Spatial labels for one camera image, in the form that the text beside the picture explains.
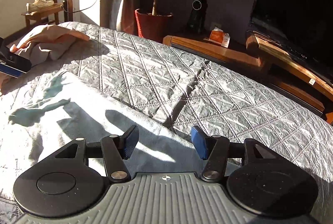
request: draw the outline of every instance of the white sneaker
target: white sneaker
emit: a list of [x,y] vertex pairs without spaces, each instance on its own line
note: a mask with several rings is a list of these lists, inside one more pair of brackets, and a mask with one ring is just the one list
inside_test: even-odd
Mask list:
[[38,9],[54,5],[54,1],[35,0],[34,3],[27,3],[27,13],[37,11]]

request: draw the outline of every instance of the black coffee machine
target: black coffee machine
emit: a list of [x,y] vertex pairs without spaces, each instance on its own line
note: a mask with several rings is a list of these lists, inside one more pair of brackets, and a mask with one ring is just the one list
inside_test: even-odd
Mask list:
[[204,30],[207,0],[195,0],[192,2],[192,11],[187,22],[187,30],[194,33],[201,33]]

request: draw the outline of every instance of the gray ribbed plate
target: gray ribbed plate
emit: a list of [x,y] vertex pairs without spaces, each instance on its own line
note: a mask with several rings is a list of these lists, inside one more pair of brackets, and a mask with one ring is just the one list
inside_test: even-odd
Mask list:
[[24,215],[16,224],[245,224],[316,223],[308,216],[267,220],[231,203],[219,184],[203,182],[194,173],[138,173],[112,185],[95,207],[80,215],[54,220]]

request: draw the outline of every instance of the television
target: television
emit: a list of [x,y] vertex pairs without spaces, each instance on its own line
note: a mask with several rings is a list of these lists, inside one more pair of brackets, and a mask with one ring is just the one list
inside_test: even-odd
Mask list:
[[333,0],[255,0],[250,22],[333,76]]

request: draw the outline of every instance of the wall outlet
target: wall outlet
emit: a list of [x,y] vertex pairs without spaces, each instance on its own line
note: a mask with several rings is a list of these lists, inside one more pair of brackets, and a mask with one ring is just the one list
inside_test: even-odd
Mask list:
[[215,29],[215,27],[218,27],[219,29],[222,29],[222,25],[221,24],[218,24],[216,22],[211,22],[210,24],[210,27],[209,27],[209,30],[212,31],[213,29]]

